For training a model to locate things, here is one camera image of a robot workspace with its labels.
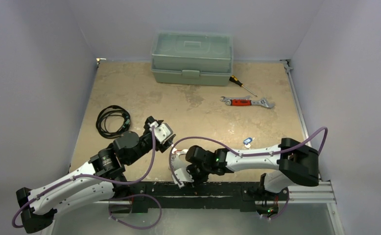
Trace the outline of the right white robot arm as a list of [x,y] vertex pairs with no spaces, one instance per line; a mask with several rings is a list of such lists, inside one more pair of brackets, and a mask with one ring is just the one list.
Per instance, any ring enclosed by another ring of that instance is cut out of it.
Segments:
[[319,184],[319,151],[291,138],[282,138],[280,144],[263,149],[235,150],[220,148],[214,152],[194,145],[185,159],[189,165],[175,170],[176,184],[201,184],[209,175],[222,176],[249,169],[271,169],[261,177],[259,196],[270,199],[291,185],[315,187]]

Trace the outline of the silver metal key holder plate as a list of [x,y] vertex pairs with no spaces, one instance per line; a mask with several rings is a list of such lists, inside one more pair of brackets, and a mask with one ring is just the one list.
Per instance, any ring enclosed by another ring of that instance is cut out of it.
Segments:
[[187,171],[187,164],[180,159],[180,156],[186,155],[187,149],[178,150],[173,148],[169,160],[169,169],[171,170],[171,177],[173,182],[179,187],[183,188],[185,183],[193,183],[194,180],[190,173]]

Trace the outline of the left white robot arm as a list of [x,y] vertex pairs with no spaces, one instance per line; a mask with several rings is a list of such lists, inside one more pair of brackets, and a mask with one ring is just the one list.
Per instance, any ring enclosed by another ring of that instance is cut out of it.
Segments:
[[[53,183],[37,189],[17,190],[20,208],[12,217],[12,227],[24,228],[28,234],[36,233],[72,209],[113,197],[125,199],[130,186],[140,183],[150,173],[155,153],[165,152],[174,137],[168,124],[149,116],[142,135],[125,131],[82,166]],[[148,152],[152,157],[147,171],[142,177],[128,181],[124,176],[125,167]]]

